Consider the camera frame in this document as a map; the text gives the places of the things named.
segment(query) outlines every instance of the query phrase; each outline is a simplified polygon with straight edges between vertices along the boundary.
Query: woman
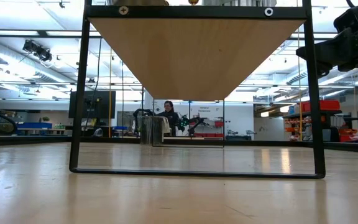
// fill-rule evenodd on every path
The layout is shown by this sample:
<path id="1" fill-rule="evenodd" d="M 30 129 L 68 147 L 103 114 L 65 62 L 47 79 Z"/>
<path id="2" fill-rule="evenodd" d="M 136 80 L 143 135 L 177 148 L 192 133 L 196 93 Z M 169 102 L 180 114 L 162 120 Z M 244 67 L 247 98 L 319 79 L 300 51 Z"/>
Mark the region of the woman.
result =
<path id="1" fill-rule="evenodd" d="M 171 134 L 172 134 L 172 136 L 176 136 L 177 130 L 176 130 L 175 124 L 178 122 L 179 116 L 177 113 L 175 113 L 175 110 L 173 109 L 173 103 L 169 100 L 167 100 L 164 103 L 164 109 L 165 109 L 165 111 L 162 113 L 159 113 L 157 116 L 164 116 L 164 117 L 168 118 L 169 127 L 172 130 Z"/>

